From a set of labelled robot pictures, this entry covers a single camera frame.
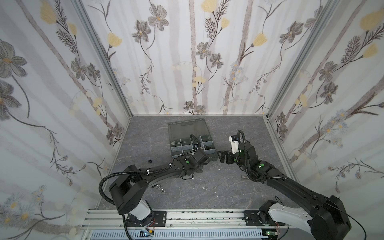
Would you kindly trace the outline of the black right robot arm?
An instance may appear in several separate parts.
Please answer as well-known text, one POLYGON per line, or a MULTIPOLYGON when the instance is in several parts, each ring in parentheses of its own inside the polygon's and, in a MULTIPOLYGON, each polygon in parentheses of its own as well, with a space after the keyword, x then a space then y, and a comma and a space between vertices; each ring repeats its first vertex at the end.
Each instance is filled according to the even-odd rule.
POLYGON ((316 193, 287 177, 271 163, 260 160, 243 131, 230 136, 229 141, 231 149, 218 152, 221 163, 238 165, 249 180, 279 191, 299 206, 293 209, 274 201, 266 203, 265 211, 272 221, 306 231, 316 240, 343 240, 347 236, 354 218, 347 213, 340 198, 316 193))

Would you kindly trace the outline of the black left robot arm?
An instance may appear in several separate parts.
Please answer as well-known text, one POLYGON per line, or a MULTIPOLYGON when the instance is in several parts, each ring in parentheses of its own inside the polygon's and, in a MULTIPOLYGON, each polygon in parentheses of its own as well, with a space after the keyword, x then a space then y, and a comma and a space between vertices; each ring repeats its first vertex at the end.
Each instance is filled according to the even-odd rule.
POLYGON ((149 203, 143 200, 147 188, 167 179, 191 180, 194 173, 208 160, 198 138, 190 134, 190 139, 192 150, 173 158, 168 164, 146 170, 139 170, 136 165, 131 165, 122 172, 109 174, 101 179, 99 193, 105 201, 117 208, 129 240, 132 237, 128 231, 127 214, 134 217, 135 224, 139 227, 155 224, 155 213, 149 203))

